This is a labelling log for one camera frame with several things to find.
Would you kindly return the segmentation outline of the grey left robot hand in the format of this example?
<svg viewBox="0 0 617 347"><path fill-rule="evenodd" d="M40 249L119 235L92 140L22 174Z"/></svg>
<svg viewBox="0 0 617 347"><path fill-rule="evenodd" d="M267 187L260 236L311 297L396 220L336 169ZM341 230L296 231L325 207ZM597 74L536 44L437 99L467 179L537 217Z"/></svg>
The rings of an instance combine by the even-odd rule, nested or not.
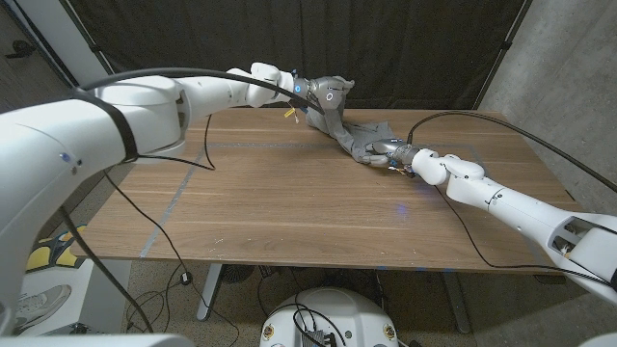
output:
<svg viewBox="0 0 617 347"><path fill-rule="evenodd" d="M341 76L324 76L316 79L296 77L293 92L320 106L323 111L335 110L342 115L346 95L354 87L354 80L346 80Z"/></svg>

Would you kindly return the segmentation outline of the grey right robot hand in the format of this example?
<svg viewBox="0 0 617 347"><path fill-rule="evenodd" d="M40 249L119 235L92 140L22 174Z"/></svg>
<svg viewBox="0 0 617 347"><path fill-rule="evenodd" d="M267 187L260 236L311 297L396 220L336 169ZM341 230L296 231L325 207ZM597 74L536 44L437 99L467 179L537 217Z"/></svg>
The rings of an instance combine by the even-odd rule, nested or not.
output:
<svg viewBox="0 0 617 347"><path fill-rule="evenodd" d="M419 149L403 139L382 139L366 145L369 164L375 167L411 165Z"/></svg>

